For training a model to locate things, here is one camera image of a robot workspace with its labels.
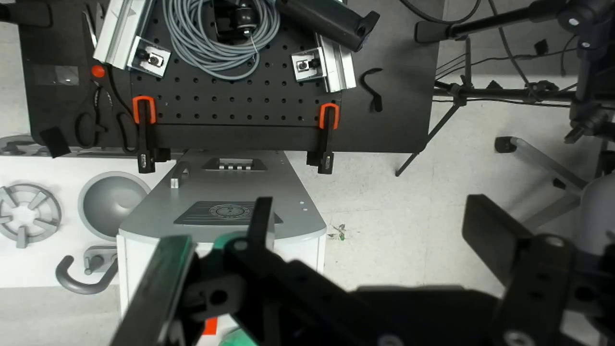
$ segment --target gray cable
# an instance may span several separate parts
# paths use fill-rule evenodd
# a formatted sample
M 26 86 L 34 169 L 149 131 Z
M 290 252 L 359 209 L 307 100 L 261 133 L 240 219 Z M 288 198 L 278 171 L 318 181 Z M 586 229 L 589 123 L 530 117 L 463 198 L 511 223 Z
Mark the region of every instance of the gray cable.
M 280 13 L 274 8 L 274 0 L 253 0 L 261 23 L 249 40 L 242 44 L 222 44 L 207 36 L 201 13 L 203 6 L 209 4 L 211 0 L 163 0 L 163 17 L 174 54 L 215 79 L 240 81 L 249 77 L 257 69 L 259 50 L 280 29 Z M 242 65 L 245 65 L 245 71 L 228 71 Z

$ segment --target screw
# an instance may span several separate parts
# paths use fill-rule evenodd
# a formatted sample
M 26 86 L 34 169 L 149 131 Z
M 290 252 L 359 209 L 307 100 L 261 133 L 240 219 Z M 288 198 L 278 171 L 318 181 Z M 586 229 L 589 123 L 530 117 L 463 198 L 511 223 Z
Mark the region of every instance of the screw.
M 522 331 L 507 331 L 503 340 L 507 346 L 534 346 L 534 340 Z
M 382 334 L 378 346 L 403 346 L 401 338 L 395 334 Z
M 580 21 L 576 17 L 568 17 L 568 25 L 578 27 Z
M 555 248 L 561 248 L 564 244 L 563 238 L 557 236 L 547 236 L 543 242 Z
M 247 250 L 247 242 L 245 242 L 245 240 L 236 240 L 236 242 L 232 244 L 232 248 L 234 248 L 236 252 L 245 252 L 245 250 Z
M 301 60 L 301 61 L 295 63 L 295 67 L 297 67 L 299 71 L 309 71 L 309 61 L 307 61 L 307 60 Z

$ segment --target pegboard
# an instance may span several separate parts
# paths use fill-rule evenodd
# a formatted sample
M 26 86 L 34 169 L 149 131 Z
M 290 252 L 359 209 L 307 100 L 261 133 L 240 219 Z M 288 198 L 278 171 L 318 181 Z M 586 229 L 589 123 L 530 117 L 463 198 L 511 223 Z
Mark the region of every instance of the pegboard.
M 144 38 L 172 48 L 161 2 L 153 8 Z M 261 50 L 259 67 L 249 79 L 213 79 L 172 54 L 165 77 L 132 73 L 130 86 L 132 94 L 157 98 L 161 125 L 313 127 L 320 104 L 342 104 L 342 94 L 324 92 L 322 81 L 293 79 L 290 54 L 313 46 L 311 33 L 282 21 L 276 38 Z

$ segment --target workbench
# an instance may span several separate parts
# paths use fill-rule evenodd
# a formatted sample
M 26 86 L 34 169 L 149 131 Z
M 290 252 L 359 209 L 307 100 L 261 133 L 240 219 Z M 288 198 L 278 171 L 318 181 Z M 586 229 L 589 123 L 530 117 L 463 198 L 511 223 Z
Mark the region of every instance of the workbench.
M 88 36 L 82 8 L 74 0 L 49 0 L 49 6 L 51 29 L 19 27 L 30 133 L 40 140 L 42 131 L 59 129 L 69 144 L 76 144 L 74 119 L 92 96 Z M 315 46 L 315 40 L 313 33 L 288 19 L 282 19 L 280 35 L 261 52 L 259 69 L 245 81 L 211 79 L 172 56 L 161 79 L 113 71 L 117 90 L 124 104 L 136 94 L 157 100 L 159 148 L 313 150 L 318 106 L 336 102 L 342 117 L 332 140 L 334 152 L 422 150 L 438 46 L 413 42 L 418 19 L 399 2 L 349 0 L 347 6 L 361 15 L 370 10 L 380 13 L 365 46 L 353 56 L 357 79 L 382 67 L 382 73 L 368 77 L 370 86 L 382 94 L 380 113 L 368 110 L 370 94 L 359 83 L 353 90 L 326 94 L 322 83 L 293 81 L 290 54 Z M 441 15 L 441 0 L 420 6 Z M 144 36 L 170 50 L 161 2 Z M 101 146 L 122 144 L 121 129 L 130 129 L 130 115 L 119 117 L 121 111 L 115 102 L 101 117 Z

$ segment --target black cable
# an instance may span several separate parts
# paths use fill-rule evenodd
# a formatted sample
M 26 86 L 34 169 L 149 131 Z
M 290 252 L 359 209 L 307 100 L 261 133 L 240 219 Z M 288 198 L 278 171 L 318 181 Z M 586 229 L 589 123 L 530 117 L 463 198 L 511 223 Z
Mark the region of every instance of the black cable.
M 497 15 L 495 2 L 493 2 L 493 0 L 488 0 L 488 6 L 491 8 L 493 15 Z M 522 73 L 518 61 L 516 61 L 515 56 L 513 56 L 511 44 L 507 42 L 507 36 L 505 36 L 503 29 L 497 27 L 497 33 L 499 33 L 499 38 L 501 38 L 505 56 L 511 60 L 511 63 L 513 63 L 513 67 L 516 69 L 516 73 L 518 73 L 518 77 L 522 79 L 522 83 L 524 83 L 524 85 L 530 85 L 530 81 L 526 79 L 526 75 Z
M 557 52 L 549 52 L 549 54 L 541 54 L 541 56 L 536 56 L 536 54 L 515 54 L 515 60 L 539 60 L 539 58 L 549 58 L 549 56 L 559 56 L 559 54 L 566 54 L 566 52 L 574 52 L 576 48 L 568 48 L 568 50 L 557 50 Z M 488 63 L 488 61 L 507 61 L 509 58 L 507 56 L 495 56 L 495 58 L 482 58 L 478 61 L 472 61 L 470 65 L 482 65 L 482 63 Z M 457 65 L 457 67 L 451 67 L 447 71 L 441 71 L 436 79 L 443 79 L 459 69 L 463 69 L 465 65 Z
M 434 15 L 428 15 L 426 11 L 422 11 L 420 8 L 416 8 L 415 4 L 411 4 L 411 0 L 399 0 L 399 2 L 401 2 L 411 13 L 415 13 L 416 17 L 420 17 L 420 19 L 424 19 L 424 21 L 443 23 L 443 25 L 455 25 L 455 23 L 463 23 L 463 21 L 470 19 L 470 17 L 476 13 L 476 10 L 478 10 L 478 6 L 480 6 L 482 0 L 476 0 L 474 6 L 468 10 L 466 15 L 463 15 L 463 17 L 459 17 L 459 19 L 449 19 L 449 21 L 438 19 L 438 17 L 434 17 Z
M 449 104 L 453 100 L 432 100 L 436 104 Z M 497 102 L 497 104 L 515 104 L 515 106 L 532 106 L 532 108 L 570 108 L 564 104 L 526 104 L 526 102 L 515 102 L 515 100 L 505 100 L 505 98 L 468 98 L 466 102 Z
M 115 113 L 115 121 L 117 121 L 117 127 L 119 127 L 119 136 L 121 136 L 121 142 L 122 142 L 122 152 L 126 154 L 134 154 L 134 146 L 128 144 L 128 131 L 126 127 L 130 129 L 130 133 L 134 133 L 136 136 L 136 125 L 132 121 L 132 115 L 121 111 L 121 113 Z
M 570 88 L 576 88 L 576 85 L 578 85 L 578 83 L 568 85 L 568 86 L 561 88 L 559 92 L 566 92 L 566 90 L 570 90 Z
M 561 73 L 561 77 L 564 77 L 566 75 L 566 71 L 564 71 L 564 50 L 570 46 L 570 42 L 576 38 L 576 35 L 572 35 L 564 44 L 563 44 L 563 48 L 561 48 L 561 56 L 559 56 L 559 73 Z
M 465 54 L 459 54 L 459 56 L 447 60 L 445 63 L 438 65 L 436 71 L 443 69 L 443 67 L 449 67 L 449 65 L 457 65 L 459 61 L 463 63 L 463 58 L 465 58 Z
M 119 96 L 119 90 L 117 90 L 117 85 L 115 85 L 115 77 L 113 77 L 113 67 L 107 65 L 105 69 L 107 69 L 107 77 L 109 77 L 109 85 L 111 85 L 113 98 L 121 104 L 121 108 L 122 108 L 124 111 L 132 113 L 130 108 L 128 108 L 128 104 L 122 102 L 122 98 Z
M 380 67 L 374 67 L 374 69 L 368 69 L 361 75 L 361 86 L 370 94 L 370 102 L 368 102 L 368 111 L 370 113 L 382 113 L 384 106 L 382 106 L 382 94 L 376 92 L 368 83 L 367 83 L 367 77 L 368 75 L 374 75 L 374 73 L 380 73 L 382 69 Z

